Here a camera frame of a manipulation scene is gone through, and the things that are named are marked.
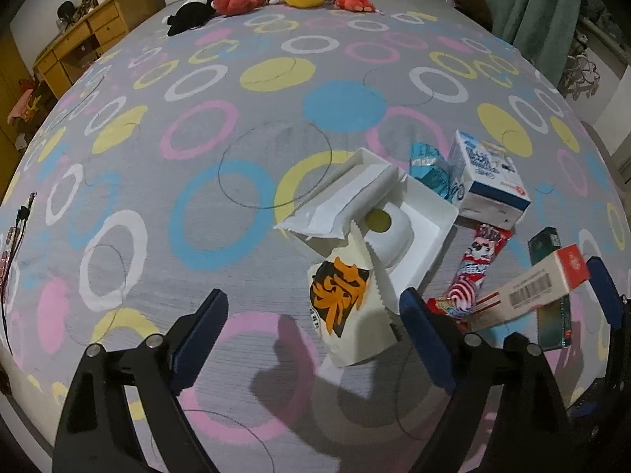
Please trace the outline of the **red white long box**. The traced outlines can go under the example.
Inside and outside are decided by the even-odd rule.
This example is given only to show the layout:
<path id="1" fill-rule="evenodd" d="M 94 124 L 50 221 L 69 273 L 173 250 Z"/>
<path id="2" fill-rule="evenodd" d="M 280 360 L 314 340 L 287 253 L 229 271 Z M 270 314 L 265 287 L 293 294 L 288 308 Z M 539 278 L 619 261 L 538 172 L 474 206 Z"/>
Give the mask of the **red white long box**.
<path id="1" fill-rule="evenodd" d="M 558 249 L 478 300 L 469 317 L 472 331 L 502 325 L 568 296 L 589 279 L 577 244 Z"/>

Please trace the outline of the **dark green long box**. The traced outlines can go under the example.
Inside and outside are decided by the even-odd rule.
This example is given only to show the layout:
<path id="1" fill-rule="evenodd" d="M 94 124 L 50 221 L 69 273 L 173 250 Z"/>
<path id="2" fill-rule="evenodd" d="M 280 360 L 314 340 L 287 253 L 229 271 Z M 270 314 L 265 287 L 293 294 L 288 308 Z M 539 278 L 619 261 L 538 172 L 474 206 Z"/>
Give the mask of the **dark green long box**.
<path id="1" fill-rule="evenodd" d="M 530 263 L 536 265 L 562 248 L 557 229 L 547 226 L 527 243 Z M 544 351 L 559 350 L 572 344 L 571 304 L 568 296 L 537 310 L 538 344 Z"/>

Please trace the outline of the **white orange paper snack bag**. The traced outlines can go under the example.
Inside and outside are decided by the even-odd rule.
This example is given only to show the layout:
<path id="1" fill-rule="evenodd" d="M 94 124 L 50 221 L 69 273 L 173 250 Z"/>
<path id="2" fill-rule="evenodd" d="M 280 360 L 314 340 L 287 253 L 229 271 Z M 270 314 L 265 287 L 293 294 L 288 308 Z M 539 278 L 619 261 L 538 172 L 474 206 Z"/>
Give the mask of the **white orange paper snack bag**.
<path id="1" fill-rule="evenodd" d="M 307 274 L 310 315 L 332 363 L 364 363 L 398 342 L 369 248 L 356 223 Z"/>

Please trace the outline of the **white plastic tray box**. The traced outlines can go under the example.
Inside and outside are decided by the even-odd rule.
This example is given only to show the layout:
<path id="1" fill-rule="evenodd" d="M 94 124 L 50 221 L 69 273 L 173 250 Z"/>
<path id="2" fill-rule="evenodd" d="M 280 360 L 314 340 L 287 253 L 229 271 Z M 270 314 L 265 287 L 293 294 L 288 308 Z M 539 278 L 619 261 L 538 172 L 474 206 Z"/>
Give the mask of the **white plastic tray box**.
<path id="1" fill-rule="evenodd" d="M 358 149 L 288 216 L 279 217 L 276 227 L 318 264 L 356 225 L 373 258 L 383 302 L 398 313 L 399 296 L 424 284 L 457 216 L 454 205 L 400 167 Z"/>

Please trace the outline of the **red white candy wrapper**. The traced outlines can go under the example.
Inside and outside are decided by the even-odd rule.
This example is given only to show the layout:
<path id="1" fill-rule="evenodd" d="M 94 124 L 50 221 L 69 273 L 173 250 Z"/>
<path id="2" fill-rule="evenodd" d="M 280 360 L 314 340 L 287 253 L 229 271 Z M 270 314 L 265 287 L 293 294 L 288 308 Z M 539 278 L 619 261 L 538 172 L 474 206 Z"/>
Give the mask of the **red white candy wrapper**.
<path id="1" fill-rule="evenodd" d="M 448 316 L 460 331 L 467 331 L 467 320 L 477 303 L 487 270 L 511 236 L 509 229 L 479 224 L 470 247 L 462 256 L 455 277 L 443 295 L 426 301 L 428 309 L 433 314 Z"/>

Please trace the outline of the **blue white milk carton box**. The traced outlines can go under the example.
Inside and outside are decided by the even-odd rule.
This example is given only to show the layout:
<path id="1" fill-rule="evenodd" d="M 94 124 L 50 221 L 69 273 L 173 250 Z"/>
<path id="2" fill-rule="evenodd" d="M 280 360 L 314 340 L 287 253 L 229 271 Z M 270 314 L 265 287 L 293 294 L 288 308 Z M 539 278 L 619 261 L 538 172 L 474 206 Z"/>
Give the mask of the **blue white milk carton box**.
<path id="1" fill-rule="evenodd" d="M 506 149 L 457 130 L 449 152 L 449 201 L 459 216 L 510 231 L 530 198 Z"/>

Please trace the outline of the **light blue snack wrapper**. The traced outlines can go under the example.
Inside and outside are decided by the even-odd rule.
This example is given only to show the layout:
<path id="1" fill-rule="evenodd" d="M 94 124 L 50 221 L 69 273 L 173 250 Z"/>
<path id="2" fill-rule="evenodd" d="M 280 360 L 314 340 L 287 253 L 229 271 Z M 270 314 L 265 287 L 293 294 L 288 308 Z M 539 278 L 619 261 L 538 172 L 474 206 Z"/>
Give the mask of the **light blue snack wrapper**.
<path id="1" fill-rule="evenodd" d="M 410 175 L 444 200 L 449 200 L 450 167 L 440 151 L 427 143 L 411 146 Z"/>

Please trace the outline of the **grey circle pattern bed sheet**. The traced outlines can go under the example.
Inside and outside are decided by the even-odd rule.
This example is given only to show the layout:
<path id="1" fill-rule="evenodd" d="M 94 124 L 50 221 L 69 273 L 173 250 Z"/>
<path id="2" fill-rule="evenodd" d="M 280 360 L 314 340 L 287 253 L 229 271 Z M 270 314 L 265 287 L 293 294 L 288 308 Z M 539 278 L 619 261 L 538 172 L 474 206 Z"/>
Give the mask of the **grey circle pattern bed sheet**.
<path id="1" fill-rule="evenodd" d="M 403 472 L 445 407 L 408 343 L 338 369 L 311 324 L 306 257 L 277 229 L 358 149 L 406 167 L 457 130 L 503 146 L 532 203 L 485 289 L 546 226 L 630 289 L 630 230 L 570 106 L 521 52 L 437 0 L 372 14 L 266 6 L 174 37 L 154 16 L 82 76 L 1 205 L 32 211 L 1 352 L 46 442 L 87 344 L 134 347 L 229 298 L 183 406 L 225 472 Z"/>

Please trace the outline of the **teal green curtain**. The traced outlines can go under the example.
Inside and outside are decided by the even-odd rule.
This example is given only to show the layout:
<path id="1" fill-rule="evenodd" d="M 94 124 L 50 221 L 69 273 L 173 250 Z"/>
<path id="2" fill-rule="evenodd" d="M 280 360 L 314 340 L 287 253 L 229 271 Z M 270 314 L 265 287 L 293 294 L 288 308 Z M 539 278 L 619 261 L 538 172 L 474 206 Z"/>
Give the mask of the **teal green curtain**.
<path id="1" fill-rule="evenodd" d="M 485 0 L 492 33 L 520 50 L 556 86 L 562 78 L 582 0 Z"/>

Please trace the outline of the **brown chair back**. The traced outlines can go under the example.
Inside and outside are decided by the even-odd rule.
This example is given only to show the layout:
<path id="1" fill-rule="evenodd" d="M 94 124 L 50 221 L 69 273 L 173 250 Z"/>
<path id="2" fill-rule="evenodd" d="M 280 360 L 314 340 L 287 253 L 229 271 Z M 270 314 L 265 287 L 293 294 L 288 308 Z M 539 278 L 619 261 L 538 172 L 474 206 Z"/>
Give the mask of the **brown chair back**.
<path id="1" fill-rule="evenodd" d="M 487 0 L 452 0 L 455 8 L 488 32 L 493 31 L 493 15 Z"/>

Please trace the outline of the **wooden desk with drawers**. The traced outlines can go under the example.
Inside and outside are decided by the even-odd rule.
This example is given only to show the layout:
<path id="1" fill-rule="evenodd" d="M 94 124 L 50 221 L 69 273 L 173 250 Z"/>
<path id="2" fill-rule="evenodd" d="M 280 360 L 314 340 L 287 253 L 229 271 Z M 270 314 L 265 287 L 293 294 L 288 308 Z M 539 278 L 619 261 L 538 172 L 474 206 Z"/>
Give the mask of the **wooden desk with drawers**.
<path id="1" fill-rule="evenodd" d="M 165 0 L 105 0 L 39 54 L 35 75 L 60 99 L 92 63 L 165 6 Z"/>

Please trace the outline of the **small red plush toy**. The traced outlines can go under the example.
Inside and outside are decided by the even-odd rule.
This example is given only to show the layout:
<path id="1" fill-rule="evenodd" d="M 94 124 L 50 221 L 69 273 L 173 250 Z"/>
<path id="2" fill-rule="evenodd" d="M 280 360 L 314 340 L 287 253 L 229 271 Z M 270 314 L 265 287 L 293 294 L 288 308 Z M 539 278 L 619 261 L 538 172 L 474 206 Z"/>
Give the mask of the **small red plush toy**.
<path id="1" fill-rule="evenodd" d="M 374 13 L 375 6 L 369 0 L 334 0 L 340 10 L 355 13 Z"/>

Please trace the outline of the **black plush toy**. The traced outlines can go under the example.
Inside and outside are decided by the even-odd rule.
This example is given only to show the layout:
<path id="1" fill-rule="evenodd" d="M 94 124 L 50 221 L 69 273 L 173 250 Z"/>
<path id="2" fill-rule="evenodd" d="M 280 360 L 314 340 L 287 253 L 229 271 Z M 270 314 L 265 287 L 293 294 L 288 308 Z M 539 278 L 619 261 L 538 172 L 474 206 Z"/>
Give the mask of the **black plush toy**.
<path id="1" fill-rule="evenodd" d="M 173 14 L 166 17 L 167 35 L 171 37 L 204 26 L 216 14 L 213 2 L 214 0 L 186 0 Z"/>

